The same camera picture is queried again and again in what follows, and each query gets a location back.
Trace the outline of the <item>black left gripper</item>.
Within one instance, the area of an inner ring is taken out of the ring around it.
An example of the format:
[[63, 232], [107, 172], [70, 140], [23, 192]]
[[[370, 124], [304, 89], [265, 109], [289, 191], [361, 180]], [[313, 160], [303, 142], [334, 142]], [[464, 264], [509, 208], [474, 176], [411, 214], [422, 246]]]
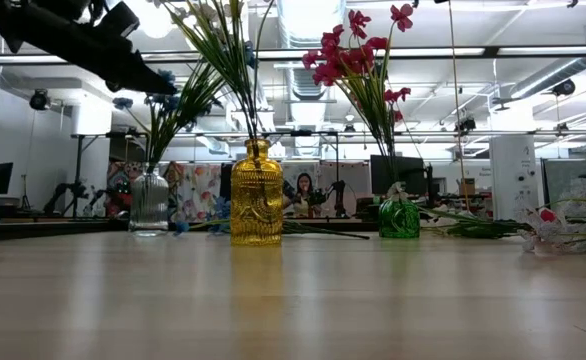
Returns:
[[2, 37], [14, 53], [26, 42], [100, 76], [113, 93], [175, 94], [175, 86], [149, 68], [139, 51], [123, 55], [122, 37], [95, 29], [114, 6], [105, 0], [11, 0]]

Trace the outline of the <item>clear glass vase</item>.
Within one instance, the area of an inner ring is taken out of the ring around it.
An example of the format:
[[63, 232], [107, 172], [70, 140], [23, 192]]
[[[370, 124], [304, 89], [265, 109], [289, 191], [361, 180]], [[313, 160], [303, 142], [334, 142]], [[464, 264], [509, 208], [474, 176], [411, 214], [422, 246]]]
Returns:
[[156, 163], [144, 163], [131, 184], [129, 230], [138, 237], [155, 237], [169, 230], [169, 184]]

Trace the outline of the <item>yellow glass vase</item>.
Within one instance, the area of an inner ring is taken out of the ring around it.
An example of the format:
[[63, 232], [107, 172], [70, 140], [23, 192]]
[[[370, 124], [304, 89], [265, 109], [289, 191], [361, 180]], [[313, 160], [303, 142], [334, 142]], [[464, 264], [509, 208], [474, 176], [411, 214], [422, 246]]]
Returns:
[[247, 156], [231, 173], [230, 234], [233, 246], [279, 246], [284, 220], [284, 176], [269, 158], [266, 139], [245, 141]]

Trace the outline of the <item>green glass vase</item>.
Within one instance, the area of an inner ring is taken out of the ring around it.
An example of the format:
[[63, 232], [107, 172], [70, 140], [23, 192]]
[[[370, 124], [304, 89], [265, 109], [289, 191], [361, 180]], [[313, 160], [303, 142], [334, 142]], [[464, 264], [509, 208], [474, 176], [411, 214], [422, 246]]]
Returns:
[[420, 236], [420, 212], [410, 200], [387, 199], [379, 207], [379, 236], [416, 239]]

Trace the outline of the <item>colourful patterned fabric panel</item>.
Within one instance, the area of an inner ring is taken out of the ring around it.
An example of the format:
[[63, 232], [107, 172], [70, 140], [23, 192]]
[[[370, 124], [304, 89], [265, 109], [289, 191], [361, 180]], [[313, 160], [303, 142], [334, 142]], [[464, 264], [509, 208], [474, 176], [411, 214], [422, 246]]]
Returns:
[[131, 185], [143, 170], [141, 162], [110, 162], [107, 171], [107, 188], [117, 193], [129, 194]]

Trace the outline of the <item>floral fabric panel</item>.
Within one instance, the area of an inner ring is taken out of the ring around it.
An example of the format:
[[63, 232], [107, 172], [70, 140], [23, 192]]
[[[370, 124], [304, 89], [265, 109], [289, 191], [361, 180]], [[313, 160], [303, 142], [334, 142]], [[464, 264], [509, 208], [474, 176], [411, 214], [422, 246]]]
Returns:
[[221, 185], [219, 164], [172, 163], [167, 180], [171, 221], [205, 222], [217, 217]]

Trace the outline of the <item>thin black tripod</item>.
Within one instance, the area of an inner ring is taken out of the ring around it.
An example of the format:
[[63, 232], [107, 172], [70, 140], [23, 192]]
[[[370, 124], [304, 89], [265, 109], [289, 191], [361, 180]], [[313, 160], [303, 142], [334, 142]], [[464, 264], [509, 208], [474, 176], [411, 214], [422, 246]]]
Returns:
[[22, 179], [22, 196], [21, 196], [20, 209], [22, 211], [30, 211], [32, 209], [32, 207], [31, 207], [31, 204], [30, 204], [30, 201], [28, 198], [28, 194], [27, 194], [27, 175], [22, 174], [21, 179]]

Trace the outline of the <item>person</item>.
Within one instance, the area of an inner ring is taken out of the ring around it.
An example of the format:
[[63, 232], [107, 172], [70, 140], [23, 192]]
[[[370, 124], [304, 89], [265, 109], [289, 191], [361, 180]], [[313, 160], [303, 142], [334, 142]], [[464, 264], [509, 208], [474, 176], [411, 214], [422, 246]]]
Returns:
[[308, 173], [301, 173], [297, 177], [296, 190], [292, 197], [284, 197], [283, 207], [293, 208], [293, 216], [297, 218], [319, 217], [322, 208], [319, 204], [311, 203], [311, 195], [314, 191], [311, 177]]

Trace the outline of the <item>large black monitor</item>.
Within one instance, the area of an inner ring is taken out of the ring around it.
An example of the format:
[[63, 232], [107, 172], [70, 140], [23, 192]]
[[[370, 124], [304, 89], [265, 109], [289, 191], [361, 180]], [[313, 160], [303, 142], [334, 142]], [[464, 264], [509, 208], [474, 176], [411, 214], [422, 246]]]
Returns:
[[371, 155], [369, 159], [372, 193], [386, 194], [395, 182], [404, 184], [409, 195], [423, 195], [427, 192], [425, 166], [421, 158], [396, 157], [394, 172], [381, 155]]

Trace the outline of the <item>tall white cabinet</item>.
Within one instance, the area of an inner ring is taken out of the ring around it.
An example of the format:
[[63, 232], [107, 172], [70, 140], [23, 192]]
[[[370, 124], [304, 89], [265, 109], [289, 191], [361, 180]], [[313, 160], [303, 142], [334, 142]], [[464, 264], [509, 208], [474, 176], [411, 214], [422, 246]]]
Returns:
[[494, 220], [514, 220], [522, 207], [539, 205], [539, 180], [532, 135], [502, 135], [489, 143]]

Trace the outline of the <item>black aluminium table frame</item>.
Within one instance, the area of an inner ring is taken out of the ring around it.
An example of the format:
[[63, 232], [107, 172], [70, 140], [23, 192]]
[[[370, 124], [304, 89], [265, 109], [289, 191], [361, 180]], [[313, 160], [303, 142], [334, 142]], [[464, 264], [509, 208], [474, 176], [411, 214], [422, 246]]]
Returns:
[[[368, 239], [368, 236], [364, 236], [365, 232], [378, 231], [378, 225], [373, 222], [285, 220], [284, 225], [286, 233], [290, 233], [294, 228], [304, 228], [307, 233], [314, 230], [316, 233], [341, 233], [344, 236], [361, 239]], [[128, 231], [128, 223], [119, 220], [0, 223], [0, 241], [121, 231]]]

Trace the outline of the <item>silver ceiling duct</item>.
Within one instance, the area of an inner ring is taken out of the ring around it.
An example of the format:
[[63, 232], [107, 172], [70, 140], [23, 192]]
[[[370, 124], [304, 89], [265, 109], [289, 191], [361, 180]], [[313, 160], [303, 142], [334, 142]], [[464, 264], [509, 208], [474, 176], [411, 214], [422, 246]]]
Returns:
[[[343, 23], [347, 0], [277, 0], [281, 44], [290, 50], [315, 49], [321, 46], [324, 33]], [[293, 139], [293, 154], [302, 158], [322, 155], [320, 136], [326, 128], [330, 90], [317, 85], [313, 72], [302, 64], [285, 66], [290, 104], [288, 114], [298, 131], [310, 131], [310, 136]]]

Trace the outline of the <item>black overhead frame bar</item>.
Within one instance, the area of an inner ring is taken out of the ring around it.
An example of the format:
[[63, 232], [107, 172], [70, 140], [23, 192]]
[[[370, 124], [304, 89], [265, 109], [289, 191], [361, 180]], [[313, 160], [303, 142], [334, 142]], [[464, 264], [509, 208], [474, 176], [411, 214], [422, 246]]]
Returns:
[[[144, 52], [141, 58], [149, 64], [186, 63], [197, 61], [196, 51]], [[499, 58], [579, 58], [586, 57], [586, 45], [563, 46], [486, 46], [486, 47], [397, 47], [390, 50], [392, 60]], [[69, 65], [60, 57], [46, 54], [0, 54], [0, 66]]]

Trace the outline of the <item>black background rig frame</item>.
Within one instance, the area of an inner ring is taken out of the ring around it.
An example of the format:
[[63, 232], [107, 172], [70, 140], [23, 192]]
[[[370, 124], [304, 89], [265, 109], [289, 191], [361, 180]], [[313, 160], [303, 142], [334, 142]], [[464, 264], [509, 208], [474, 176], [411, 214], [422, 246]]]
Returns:
[[[271, 142], [268, 157], [284, 163], [312, 163], [329, 161], [334, 163], [367, 161], [381, 151], [372, 134], [365, 131], [289, 131], [265, 132], [263, 136]], [[394, 134], [395, 153], [400, 156], [420, 157], [425, 162], [453, 162], [455, 152], [467, 148], [473, 150], [466, 160], [477, 157], [488, 150], [493, 138], [531, 136], [547, 146], [552, 143], [579, 141], [586, 138], [586, 130], [486, 130], [471, 131], [460, 136], [454, 131], [400, 131]], [[89, 160], [86, 152], [92, 145], [109, 140], [139, 140], [133, 133], [111, 132], [107, 134], [73, 134], [77, 141], [73, 179], [89, 179], [86, 171], [95, 165], [102, 169], [109, 160], [109, 151], [104, 150], [96, 160]], [[232, 163], [246, 157], [245, 133], [239, 132], [191, 132], [179, 133], [169, 143], [160, 158], [161, 164], [177, 163]]]

